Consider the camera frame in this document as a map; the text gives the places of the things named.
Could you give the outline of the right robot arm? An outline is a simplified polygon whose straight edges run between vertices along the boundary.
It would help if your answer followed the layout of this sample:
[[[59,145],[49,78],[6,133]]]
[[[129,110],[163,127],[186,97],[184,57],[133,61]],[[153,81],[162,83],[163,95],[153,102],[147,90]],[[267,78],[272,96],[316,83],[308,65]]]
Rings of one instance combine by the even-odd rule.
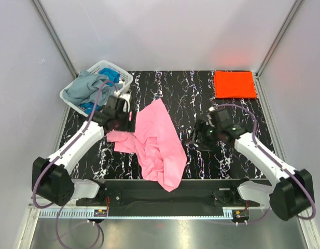
[[[199,150],[213,151],[218,142],[230,145],[251,161],[267,178],[269,185],[243,178],[230,187],[229,195],[221,203],[242,205],[252,201],[271,209],[281,220],[293,217],[312,220],[316,216],[312,175],[298,171],[276,156],[257,137],[257,120],[252,116],[253,128],[233,122],[226,105],[211,107],[207,120],[198,119],[185,143]]]

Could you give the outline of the pink t-shirt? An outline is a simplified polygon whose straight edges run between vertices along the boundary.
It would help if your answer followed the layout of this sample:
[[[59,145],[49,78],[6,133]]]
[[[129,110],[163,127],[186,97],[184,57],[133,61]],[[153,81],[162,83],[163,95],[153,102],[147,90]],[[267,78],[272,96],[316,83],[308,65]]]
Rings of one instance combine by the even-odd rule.
[[[143,179],[158,182],[168,192],[179,186],[187,156],[161,99],[137,113],[135,132],[114,130],[106,138],[115,143],[114,151],[137,155]]]

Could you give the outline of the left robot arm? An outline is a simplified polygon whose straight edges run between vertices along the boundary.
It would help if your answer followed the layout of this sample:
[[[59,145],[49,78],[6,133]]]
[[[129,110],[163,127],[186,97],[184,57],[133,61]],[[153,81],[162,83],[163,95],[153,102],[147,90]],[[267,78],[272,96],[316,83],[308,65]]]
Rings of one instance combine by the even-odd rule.
[[[136,110],[129,93],[110,96],[99,110],[94,110],[81,128],[55,153],[47,158],[38,157],[32,166],[32,199],[40,196],[58,206],[73,199],[87,198],[101,205],[106,198],[101,184],[92,179],[73,179],[72,170],[88,150],[110,131],[134,132]]]

